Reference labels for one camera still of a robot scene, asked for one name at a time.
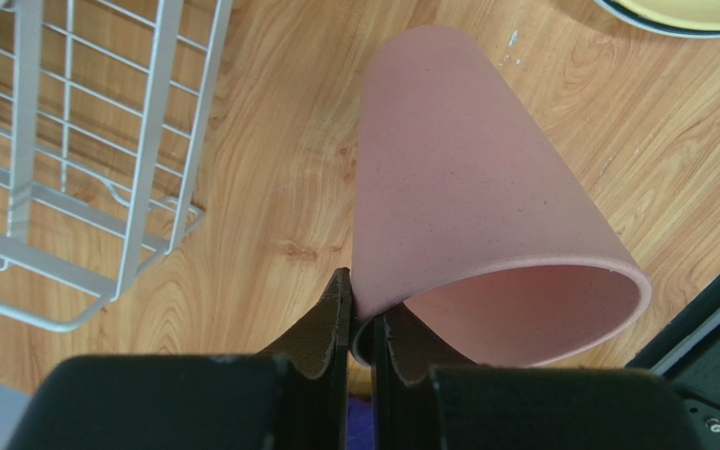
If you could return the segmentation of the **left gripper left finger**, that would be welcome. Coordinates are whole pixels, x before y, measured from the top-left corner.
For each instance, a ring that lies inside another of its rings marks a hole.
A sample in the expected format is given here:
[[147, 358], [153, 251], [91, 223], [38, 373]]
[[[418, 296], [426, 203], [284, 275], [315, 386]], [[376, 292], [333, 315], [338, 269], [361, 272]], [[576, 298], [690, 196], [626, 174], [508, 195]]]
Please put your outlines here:
[[45, 379], [11, 449], [341, 449], [353, 296], [317, 304], [254, 354], [84, 355]]

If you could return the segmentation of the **yellow plate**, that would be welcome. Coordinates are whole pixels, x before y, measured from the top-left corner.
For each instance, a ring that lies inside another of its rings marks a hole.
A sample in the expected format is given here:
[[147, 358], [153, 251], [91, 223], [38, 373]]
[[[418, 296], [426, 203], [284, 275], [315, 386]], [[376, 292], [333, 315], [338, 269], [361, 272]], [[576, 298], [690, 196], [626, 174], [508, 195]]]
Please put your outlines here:
[[620, 0], [617, 4], [653, 22], [720, 31], [720, 0]]

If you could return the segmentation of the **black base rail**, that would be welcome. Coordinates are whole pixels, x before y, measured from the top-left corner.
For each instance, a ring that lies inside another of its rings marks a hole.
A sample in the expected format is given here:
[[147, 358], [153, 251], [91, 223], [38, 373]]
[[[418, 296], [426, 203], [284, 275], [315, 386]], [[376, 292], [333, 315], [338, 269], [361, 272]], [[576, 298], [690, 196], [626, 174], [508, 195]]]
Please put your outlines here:
[[720, 275], [628, 363], [674, 388], [705, 449], [720, 449]]

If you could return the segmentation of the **white green-rimmed plate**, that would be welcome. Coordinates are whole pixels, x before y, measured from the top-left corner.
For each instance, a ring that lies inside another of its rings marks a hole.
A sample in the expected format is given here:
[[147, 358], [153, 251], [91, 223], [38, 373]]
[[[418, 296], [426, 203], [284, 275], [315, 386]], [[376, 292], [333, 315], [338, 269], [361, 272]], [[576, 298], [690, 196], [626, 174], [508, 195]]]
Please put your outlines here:
[[594, 0], [600, 8], [610, 13], [617, 19], [624, 23], [635, 26], [636, 28], [652, 32], [658, 35], [675, 37], [675, 38], [692, 38], [692, 39], [710, 39], [720, 38], [720, 30], [706, 31], [706, 30], [695, 30], [690, 28], [674, 27], [660, 22], [655, 22], [649, 19], [645, 19], [635, 12], [629, 10], [618, 4], [615, 1], [600, 1]]

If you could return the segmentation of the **purple cloth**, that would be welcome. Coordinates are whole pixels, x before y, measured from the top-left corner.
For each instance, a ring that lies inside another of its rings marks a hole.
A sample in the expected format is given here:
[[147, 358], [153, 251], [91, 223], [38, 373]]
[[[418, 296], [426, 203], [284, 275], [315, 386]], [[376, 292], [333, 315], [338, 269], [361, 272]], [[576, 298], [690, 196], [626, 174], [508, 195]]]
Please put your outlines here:
[[369, 399], [349, 397], [347, 401], [347, 450], [374, 450], [374, 411]]

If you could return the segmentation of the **pink plastic cup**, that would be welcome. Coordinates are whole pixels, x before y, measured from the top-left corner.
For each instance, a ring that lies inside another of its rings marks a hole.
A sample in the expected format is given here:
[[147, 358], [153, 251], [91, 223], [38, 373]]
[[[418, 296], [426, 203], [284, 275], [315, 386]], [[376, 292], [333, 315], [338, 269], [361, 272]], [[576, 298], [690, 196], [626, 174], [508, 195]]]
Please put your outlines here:
[[534, 367], [633, 323], [652, 286], [475, 39], [407, 30], [371, 57], [355, 169], [362, 326], [404, 306], [476, 363]]

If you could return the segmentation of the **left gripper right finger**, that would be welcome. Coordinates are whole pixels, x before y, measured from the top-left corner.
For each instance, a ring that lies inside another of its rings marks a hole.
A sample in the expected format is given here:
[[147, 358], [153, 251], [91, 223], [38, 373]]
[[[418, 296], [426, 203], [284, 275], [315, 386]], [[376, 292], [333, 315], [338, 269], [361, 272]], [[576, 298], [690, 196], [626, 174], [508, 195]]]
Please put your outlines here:
[[624, 369], [478, 365], [404, 306], [368, 326], [380, 449], [699, 449], [670, 384]]

